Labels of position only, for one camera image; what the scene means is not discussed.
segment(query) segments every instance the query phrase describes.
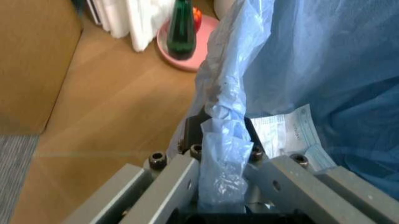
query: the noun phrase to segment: pink tray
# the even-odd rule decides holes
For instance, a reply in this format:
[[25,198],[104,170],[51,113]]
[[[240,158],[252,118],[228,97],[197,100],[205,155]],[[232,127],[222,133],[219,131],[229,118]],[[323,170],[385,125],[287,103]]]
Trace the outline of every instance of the pink tray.
[[158,48],[164,58],[177,68],[188,71],[197,71],[202,61],[204,61],[205,57],[207,56],[207,43],[209,35],[217,27],[218,24],[219,21],[217,19],[210,16],[202,15],[201,27],[197,32],[197,46],[192,57],[187,60],[176,60],[168,54],[166,39],[168,36],[169,22],[166,22],[158,31]]

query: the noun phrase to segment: white fabric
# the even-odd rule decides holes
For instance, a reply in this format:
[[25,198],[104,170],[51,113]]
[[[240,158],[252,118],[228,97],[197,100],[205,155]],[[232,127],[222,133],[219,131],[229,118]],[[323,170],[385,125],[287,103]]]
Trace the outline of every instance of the white fabric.
[[103,29],[114,38],[129,32],[133,49],[144,51],[170,18],[174,0],[94,0]]

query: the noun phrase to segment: blue plastic bag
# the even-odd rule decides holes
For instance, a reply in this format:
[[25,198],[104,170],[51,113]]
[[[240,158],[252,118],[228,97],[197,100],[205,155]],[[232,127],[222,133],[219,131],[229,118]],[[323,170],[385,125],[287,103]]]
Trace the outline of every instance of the blue plastic bag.
[[212,117],[202,125],[200,205],[243,203],[244,115],[305,104],[335,162],[398,199],[398,68],[399,1],[237,0],[209,39],[187,115],[205,105]]

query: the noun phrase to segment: brown cardboard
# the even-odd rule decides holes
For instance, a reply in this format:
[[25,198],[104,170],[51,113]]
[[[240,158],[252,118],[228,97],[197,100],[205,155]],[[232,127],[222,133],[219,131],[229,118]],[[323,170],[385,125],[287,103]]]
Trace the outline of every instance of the brown cardboard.
[[41,133],[81,33],[70,0],[0,5],[0,134]]

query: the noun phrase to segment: white paper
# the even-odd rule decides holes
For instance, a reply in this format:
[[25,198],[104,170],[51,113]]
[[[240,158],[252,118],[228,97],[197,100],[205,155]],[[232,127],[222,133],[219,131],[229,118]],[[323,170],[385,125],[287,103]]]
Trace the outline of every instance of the white paper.
[[321,146],[309,104],[289,114],[251,121],[269,158],[299,153],[308,158],[312,171],[336,166]]

